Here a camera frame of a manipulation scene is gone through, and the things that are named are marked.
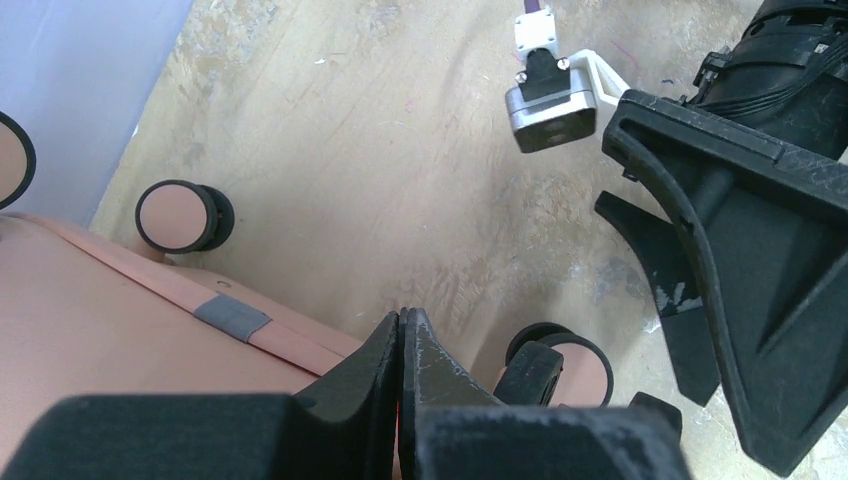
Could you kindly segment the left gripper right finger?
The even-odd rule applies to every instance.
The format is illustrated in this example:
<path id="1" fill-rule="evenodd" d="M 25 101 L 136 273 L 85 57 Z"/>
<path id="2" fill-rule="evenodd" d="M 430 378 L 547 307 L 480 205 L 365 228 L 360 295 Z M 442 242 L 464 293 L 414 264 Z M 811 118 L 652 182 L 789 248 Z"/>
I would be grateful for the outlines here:
<path id="1" fill-rule="evenodd" d="M 399 315 L 397 454 L 406 479 L 687 479 L 682 416 L 638 393 L 625 407 L 557 406 L 566 360 L 521 333 L 493 390 L 440 344 L 424 310 Z"/>

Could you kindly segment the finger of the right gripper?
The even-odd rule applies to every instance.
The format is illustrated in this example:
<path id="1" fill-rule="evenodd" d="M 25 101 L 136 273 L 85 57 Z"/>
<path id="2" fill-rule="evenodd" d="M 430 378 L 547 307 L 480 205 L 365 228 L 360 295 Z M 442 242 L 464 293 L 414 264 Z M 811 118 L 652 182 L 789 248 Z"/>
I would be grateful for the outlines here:
<path id="1" fill-rule="evenodd" d="M 744 452 L 789 475 L 847 405 L 846 166 L 637 90 L 602 149 L 677 232 Z"/>
<path id="2" fill-rule="evenodd" d="M 707 405 L 720 373 L 702 297 L 673 225 L 607 191 L 594 209 L 625 239 L 645 273 L 679 392 Z"/>

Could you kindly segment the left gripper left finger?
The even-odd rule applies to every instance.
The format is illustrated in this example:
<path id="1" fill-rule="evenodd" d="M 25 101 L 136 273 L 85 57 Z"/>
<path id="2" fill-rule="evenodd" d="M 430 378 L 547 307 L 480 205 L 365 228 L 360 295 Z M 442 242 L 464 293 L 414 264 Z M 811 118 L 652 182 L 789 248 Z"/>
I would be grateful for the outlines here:
<path id="1" fill-rule="evenodd" d="M 399 316 L 295 394 L 89 395 L 30 429 L 6 479 L 388 479 Z"/>

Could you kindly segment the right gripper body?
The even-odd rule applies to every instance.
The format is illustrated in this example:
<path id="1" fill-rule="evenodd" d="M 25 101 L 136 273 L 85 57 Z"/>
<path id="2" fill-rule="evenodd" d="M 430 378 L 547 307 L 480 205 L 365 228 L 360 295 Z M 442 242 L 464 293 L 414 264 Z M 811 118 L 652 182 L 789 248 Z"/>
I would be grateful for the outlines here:
<path id="1" fill-rule="evenodd" d="M 847 148 L 847 4 L 765 1 L 710 53 L 691 104 L 831 159 Z"/>

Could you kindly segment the pink suitcase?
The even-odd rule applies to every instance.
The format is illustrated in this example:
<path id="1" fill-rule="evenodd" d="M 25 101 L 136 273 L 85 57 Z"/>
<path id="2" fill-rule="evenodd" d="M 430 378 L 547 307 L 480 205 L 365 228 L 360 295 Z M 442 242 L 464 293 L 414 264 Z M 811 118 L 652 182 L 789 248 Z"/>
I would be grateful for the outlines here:
<path id="1" fill-rule="evenodd" d="M 81 228 L 3 215 L 1 475 L 62 400 L 295 394 L 363 344 L 311 320 L 265 313 Z M 406 479 L 397 454 L 399 337 L 397 352 L 388 479 Z"/>

